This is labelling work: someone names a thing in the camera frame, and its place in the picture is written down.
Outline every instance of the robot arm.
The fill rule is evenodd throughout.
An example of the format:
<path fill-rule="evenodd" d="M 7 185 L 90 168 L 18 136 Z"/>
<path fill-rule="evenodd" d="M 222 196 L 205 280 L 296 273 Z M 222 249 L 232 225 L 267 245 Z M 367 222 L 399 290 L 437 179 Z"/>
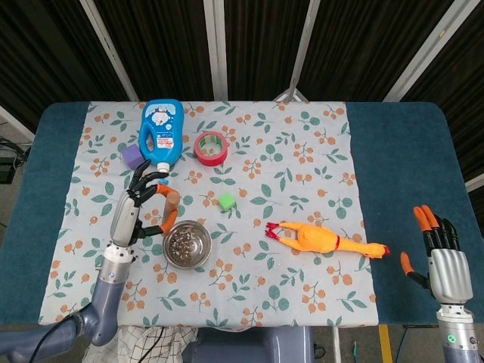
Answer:
<path fill-rule="evenodd" d="M 135 261 L 131 246 L 139 238 L 169 231 L 178 215 L 178 192 L 165 185 L 146 187 L 148 182 L 167 176 L 166 173 L 153 172 L 141 177 L 149 165 L 147 160 L 136 169 L 129 189 L 119 199 L 110 229 L 112 243 L 104 250 L 92 301 L 59 323 L 34 330 L 0 332 L 0 356 L 6 355 L 15 362 L 38 361 L 68 352 L 79 335 L 87 337 L 96 346 L 103 346 L 113 339 L 118 328 L 119 302 L 129 267 Z M 156 193 L 167 198 L 164 222 L 161 226 L 143 228 L 138 218 L 140 206 Z M 171 197 L 173 194 L 178 196 L 175 203 L 168 203 L 170 194 Z"/>
<path fill-rule="evenodd" d="M 460 251 L 457 232 L 447 219 L 435 216 L 428 206 L 414 208 L 427 250 L 429 277 L 417 273 L 408 254 L 402 252 L 404 273 L 420 286 L 430 289 L 441 304 L 437 312 L 446 363 L 479 363 L 478 340 L 473 316 L 464 304 L 472 299 L 469 265 Z"/>

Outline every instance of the orange rubber chicken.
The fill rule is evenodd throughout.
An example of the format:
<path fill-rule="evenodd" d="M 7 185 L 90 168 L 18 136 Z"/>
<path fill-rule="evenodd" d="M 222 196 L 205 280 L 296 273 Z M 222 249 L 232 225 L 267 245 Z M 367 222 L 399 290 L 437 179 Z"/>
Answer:
<path fill-rule="evenodd" d="M 296 240 L 279 237 L 273 232 L 274 229 L 282 227 L 296 231 Z M 313 251 L 319 253 L 328 253 L 330 251 L 351 251 L 361 253 L 363 256 L 371 259 L 381 259 L 383 256 L 390 254 L 390 248 L 384 244 L 358 244 L 347 238 L 330 231 L 325 227 L 316 227 L 306 223 L 268 223 L 266 225 L 265 235 L 278 240 L 286 246 L 292 247 L 299 251 Z"/>

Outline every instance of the stainless steel bowl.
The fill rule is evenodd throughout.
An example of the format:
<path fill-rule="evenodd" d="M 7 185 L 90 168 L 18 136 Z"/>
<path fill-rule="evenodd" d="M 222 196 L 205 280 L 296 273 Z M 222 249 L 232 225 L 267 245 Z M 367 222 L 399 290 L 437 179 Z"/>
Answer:
<path fill-rule="evenodd" d="M 200 223 L 181 221 L 163 238 L 163 252 L 168 262 L 182 269 L 196 268 L 209 258 L 210 233 Z"/>

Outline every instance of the green cube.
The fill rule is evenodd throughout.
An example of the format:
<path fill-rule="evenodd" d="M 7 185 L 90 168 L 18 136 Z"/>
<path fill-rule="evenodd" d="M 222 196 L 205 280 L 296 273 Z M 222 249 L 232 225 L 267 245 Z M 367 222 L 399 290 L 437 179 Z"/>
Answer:
<path fill-rule="evenodd" d="M 220 196 L 219 205 L 224 211 L 230 210 L 235 205 L 235 199 L 232 197 L 232 194 L 225 193 Z"/>

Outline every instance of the blue table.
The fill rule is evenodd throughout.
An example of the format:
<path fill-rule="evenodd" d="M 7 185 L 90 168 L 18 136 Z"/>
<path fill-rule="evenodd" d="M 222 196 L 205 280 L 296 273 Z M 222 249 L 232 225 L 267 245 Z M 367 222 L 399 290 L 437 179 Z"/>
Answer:
<path fill-rule="evenodd" d="M 0 324 L 37 322 L 87 108 L 88 102 L 53 104 L 42 115 L 0 250 Z M 399 262 L 406 250 L 416 270 L 427 272 L 412 213 L 424 203 L 459 232 L 473 281 L 467 307 L 483 322 L 484 243 L 442 111 L 428 103 L 352 102 L 347 110 L 367 239 L 392 251 L 371 263 L 380 322 L 436 323 L 438 304 Z"/>

